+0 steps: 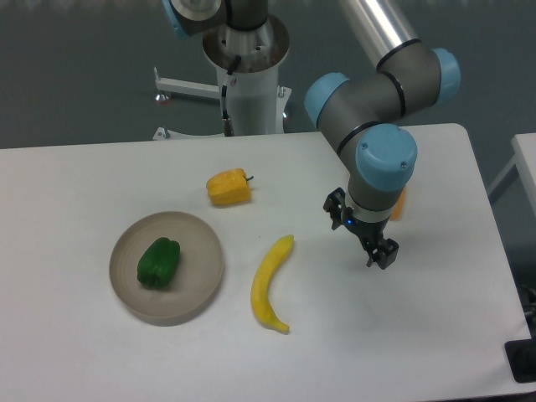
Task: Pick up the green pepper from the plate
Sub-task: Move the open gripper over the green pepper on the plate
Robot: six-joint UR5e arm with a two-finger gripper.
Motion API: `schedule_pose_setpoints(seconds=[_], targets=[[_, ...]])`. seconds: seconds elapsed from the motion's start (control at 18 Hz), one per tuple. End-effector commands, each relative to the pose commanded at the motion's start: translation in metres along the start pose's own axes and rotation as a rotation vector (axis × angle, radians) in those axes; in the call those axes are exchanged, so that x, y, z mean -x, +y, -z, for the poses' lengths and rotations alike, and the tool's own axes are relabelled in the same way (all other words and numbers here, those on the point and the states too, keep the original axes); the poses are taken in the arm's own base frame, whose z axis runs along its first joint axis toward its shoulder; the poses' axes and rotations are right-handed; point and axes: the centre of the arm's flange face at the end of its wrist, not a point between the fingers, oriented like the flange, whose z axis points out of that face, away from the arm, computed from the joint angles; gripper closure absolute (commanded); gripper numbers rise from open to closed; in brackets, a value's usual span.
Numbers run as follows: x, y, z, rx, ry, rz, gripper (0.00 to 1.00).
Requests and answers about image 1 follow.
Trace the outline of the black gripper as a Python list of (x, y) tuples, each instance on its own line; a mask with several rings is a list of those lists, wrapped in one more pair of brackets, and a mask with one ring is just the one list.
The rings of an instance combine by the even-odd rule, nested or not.
[[(336, 188), (325, 199), (323, 210), (329, 214), (332, 221), (332, 230), (343, 225), (343, 213), (346, 209), (345, 192), (342, 188)], [(396, 260), (399, 244), (392, 239), (384, 238), (384, 228), (387, 219), (379, 222), (363, 222), (352, 215), (345, 218), (345, 227), (356, 235), (361, 246), (368, 253), (367, 267), (376, 265), (385, 270)]]

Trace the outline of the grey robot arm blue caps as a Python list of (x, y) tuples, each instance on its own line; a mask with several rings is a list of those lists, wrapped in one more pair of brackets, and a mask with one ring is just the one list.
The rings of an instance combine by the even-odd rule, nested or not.
[[(421, 42), (395, 3), (339, 6), (376, 73), (360, 83), (341, 73), (324, 75), (308, 89), (304, 106), (349, 174), (348, 186), (331, 192), (323, 205), (333, 228), (356, 235), (369, 263), (386, 268), (399, 246), (384, 237), (384, 228), (417, 158), (415, 139), (397, 120), (450, 100), (461, 71), (452, 53)], [(218, 84), (158, 80), (158, 89), (215, 97), (227, 137), (279, 132), (287, 90), (278, 83), (278, 69), (290, 36), (268, 2), (166, 1), (162, 7), (177, 36), (202, 35)]]

